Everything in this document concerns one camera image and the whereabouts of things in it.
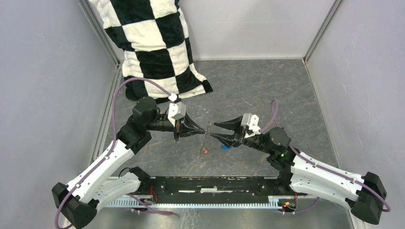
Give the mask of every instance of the small object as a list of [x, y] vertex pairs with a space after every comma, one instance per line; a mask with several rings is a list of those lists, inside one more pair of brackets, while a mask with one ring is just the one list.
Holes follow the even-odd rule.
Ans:
[[224, 144], [222, 144], [222, 149], [230, 149], [230, 148], [232, 148], [232, 146], [226, 147]]
[[176, 101], [177, 100], [177, 95], [175, 93], [170, 94], [169, 100], [172, 101], [172, 102]]
[[171, 103], [169, 105], [169, 112], [167, 114], [168, 120], [175, 126], [176, 120], [182, 119], [186, 116], [186, 105], [182, 102]]
[[208, 154], [208, 148], [205, 147], [205, 142], [207, 141], [207, 137], [210, 134], [210, 132], [211, 132], [211, 123], [208, 122], [207, 128], [205, 129], [205, 133], [204, 133], [204, 140], [201, 143], [199, 158], [201, 158], [201, 153], [204, 153], [205, 155]]

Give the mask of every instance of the checkered pillow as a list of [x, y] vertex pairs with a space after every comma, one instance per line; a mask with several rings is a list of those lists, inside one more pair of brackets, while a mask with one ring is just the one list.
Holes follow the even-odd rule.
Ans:
[[[90, 0], [104, 29], [124, 50], [124, 77], [152, 79], [180, 98], [212, 92], [193, 64], [188, 28], [179, 0]], [[126, 96], [167, 101], [167, 95], [144, 81], [127, 85]]]

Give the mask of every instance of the white wall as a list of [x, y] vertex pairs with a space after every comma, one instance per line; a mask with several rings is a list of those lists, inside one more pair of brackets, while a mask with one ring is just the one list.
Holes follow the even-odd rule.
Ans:
[[344, 1], [309, 60], [341, 166], [387, 189], [393, 211], [372, 228], [404, 228], [404, 11], [404, 1]]
[[[189, 25], [195, 59], [260, 59], [303, 57], [332, 3], [180, 0], [179, 5]], [[116, 51], [123, 59], [123, 52]]]
[[0, 3], [0, 228], [50, 229], [82, 172], [114, 64], [77, 1]]

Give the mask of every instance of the wire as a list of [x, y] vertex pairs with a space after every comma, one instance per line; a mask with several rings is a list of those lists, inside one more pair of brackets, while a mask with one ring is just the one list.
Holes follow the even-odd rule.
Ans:
[[157, 211], [157, 210], [149, 207], [148, 205], [146, 205], [144, 202], [142, 202], [140, 199], [138, 199], [136, 196], [134, 196], [132, 194], [127, 194], [127, 196], [134, 198], [136, 201], [138, 201], [138, 203], [140, 203], [142, 206], [146, 207], [148, 210], [151, 211], [151, 212], [140, 211], [139, 213], [141, 213], [141, 214], [159, 214], [159, 215], [164, 215], [164, 216], [174, 215], [174, 212], [172, 212], [172, 211]]
[[303, 209], [303, 210], [299, 210], [299, 211], [283, 212], [283, 214], [286, 214], [286, 215], [295, 215], [295, 214], [299, 214], [299, 213], [302, 213], [302, 212], [306, 212], [306, 211], [308, 211], [308, 210], [313, 209], [313, 208], [319, 203], [319, 200], [320, 200], [320, 198], [317, 197], [317, 199], [316, 199], [309, 207], [307, 207], [307, 208], [305, 208], [305, 209]]
[[292, 208], [292, 207], [290, 207], [290, 206], [286, 206], [286, 208], [289, 208], [289, 209], [291, 209], [291, 210], [293, 210], [293, 211], [295, 211], [295, 209], [296, 209], [296, 208]]
[[129, 168], [129, 167], [123, 168], [123, 169], [121, 170], [121, 172], [118, 174], [118, 178], [121, 176], [121, 173], [124, 172], [125, 169], [131, 169], [131, 168]]
[[88, 173], [86, 173], [80, 180], [79, 182], [77, 182], [76, 186], [74, 186], [72, 188], [72, 190], [70, 190], [70, 192], [63, 198], [61, 204], [58, 207], [58, 210], [56, 211], [56, 215], [55, 215], [55, 219], [54, 219], [54, 225], [56, 229], [69, 229], [73, 226], [73, 224], [70, 224], [69, 226], [65, 227], [65, 228], [61, 228], [59, 226], [58, 223], [58, 219], [59, 219], [59, 215], [61, 214], [62, 208], [64, 206], [64, 204], [66, 203], [67, 199], [69, 198], [69, 196], [71, 196], [72, 193], [74, 193], [74, 191], [76, 191], [77, 186], [80, 186], [80, 184], [83, 183], [84, 180], [86, 180], [88, 178], [88, 176], [90, 174], [92, 174], [105, 160], [106, 157], [110, 156], [110, 154], [114, 151], [115, 145], [117, 143], [117, 124], [115, 121], [115, 103], [117, 101], [118, 98], [118, 93], [121, 90], [122, 87], [124, 87], [124, 85], [126, 85], [129, 82], [135, 81], [135, 80], [142, 80], [142, 81], [146, 81], [148, 83], [153, 84], [154, 86], [156, 86], [157, 88], [161, 89], [167, 96], [170, 96], [171, 94], [164, 89], [163, 87], [161, 87], [159, 84], [155, 83], [154, 81], [150, 80], [150, 79], [146, 79], [146, 78], [139, 78], [139, 77], [133, 77], [130, 79], [125, 80], [124, 82], [122, 82], [118, 89], [114, 92], [114, 96], [113, 96], [113, 103], [112, 103], [112, 121], [113, 121], [113, 142], [111, 145], [111, 148], [109, 149], [108, 153], [106, 154], [105, 157], [103, 157], [93, 168], [91, 168]]
[[272, 112], [272, 116], [270, 121], [267, 123], [267, 125], [265, 127], [263, 127], [262, 129], [260, 129], [261, 133], [265, 133], [266, 130], [270, 127], [270, 125], [274, 122], [276, 124], [276, 126], [278, 126], [278, 122], [277, 122], [277, 113], [278, 113], [278, 101], [277, 99], [272, 99], [271, 102], [271, 112]]
[[[270, 122], [268, 122], [267, 125], [266, 125], [263, 129], [261, 129], [261, 132], [262, 132], [262, 133], [264, 133], [264, 132], [269, 128], [269, 126], [270, 126], [273, 122], [275, 122], [276, 126], [278, 126], [278, 122], [277, 122], [277, 120], [276, 120], [277, 113], [278, 113], [278, 101], [277, 101], [277, 99], [271, 100], [271, 112], [272, 112], [273, 115], [272, 115], [272, 117], [271, 117], [271, 119], [270, 119]], [[311, 160], [306, 159], [303, 155], [301, 155], [299, 152], [297, 152], [297, 150], [296, 150], [291, 144], [289, 145], [289, 147], [291, 148], [291, 150], [292, 150], [299, 158], [301, 158], [301, 159], [304, 160], [305, 162], [309, 163], [310, 165], [315, 166], [316, 168], [320, 168], [320, 169], [322, 169], [322, 170], [324, 170], [324, 171], [327, 171], [327, 172], [329, 172], [329, 173], [332, 173], [332, 174], [334, 174], [334, 175], [337, 175], [337, 176], [339, 176], [339, 177], [342, 177], [342, 178], [344, 178], [344, 179], [346, 179], [346, 180], [351, 181], [352, 183], [358, 184], [358, 185], [362, 186], [363, 188], [367, 189], [368, 191], [370, 191], [374, 196], [376, 196], [376, 197], [385, 205], [385, 207], [386, 207], [387, 209], [382, 209], [383, 212], [390, 212], [390, 211], [391, 211], [391, 207], [390, 207], [389, 204], [384, 200], [384, 198], [381, 197], [376, 191], [372, 190], [372, 189], [371, 189], [370, 187], [368, 187], [367, 185], [363, 184], [363, 183], [360, 182], [360, 181], [357, 181], [357, 180], [354, 179], [354, 178], [351, 178], [351, 177], [348, 177], [348, 176], [346, 176], [346, 175], [344, 175], [344, 174], [335, 172], [335, 171], [333, 171], [333, 170], [331, 170], [331, 169], [329, 169], [329, 168], [326, 168], [326, 167], [324, 167], [324, 166], [315, 165], [315, 162], [312, 162]], [[311, 206], [309, 206], [308, 208], [312, 208], [314, 205], [316, 205], [316, 204], [318, 203], [318, 200], [319, 200], [319, 198], [318, 198]], [[297, 212], [295, 212], [295, 213], [304, 212], [304, 211], [306, 211], [306, 209], [297, 211]]]
[[155, 194], [155, 204], [157, 204], [158, 203], [158, 195], [156, 194], [156, 192], [155, 191], [153, 191], [153, 194]]
[[297, 208], [297, 203], [298, 203], [297, 198], [298, 198], [298, 193], [295, 193], [295, 197], [292, 199], [292, 201], [293, 201], [293, 202], [295, 203], [295, 205], [296, 205], [295, 208]]

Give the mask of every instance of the gray speckled floor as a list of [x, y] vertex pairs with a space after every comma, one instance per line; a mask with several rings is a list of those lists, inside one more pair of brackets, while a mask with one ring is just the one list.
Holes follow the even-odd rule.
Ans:
[[[214, 92], [183, 100], [187, 113], [203, 128], [207, 122], [227, 121], [253, 113], [263, 127], [271, 117], [270, 101], [279, 101], [278, 121], [292, 138], [294, 147], [314, 158], [337, 166], [311, 82], [301, 60], [196, 61]], [[131, 115], [135, 102], [120, 93], [116, 105], [117, 128]], [[164, 111], [168, 103], [160, 104]], [[223, 130], [213, 126], [212, 132]], [[151, 132], [152, 140], [123, 164], [140, 166], [151, 176], [276, 176], [267, 154], [240, 146], [221, 149], [208, 137], [208, 155], [199, 158], [203, 135], [173, 140], [172, 133]], [[112, 140], [110, 126], [106, 146]], [[113, 175], [117, 176], [121, 168]]]

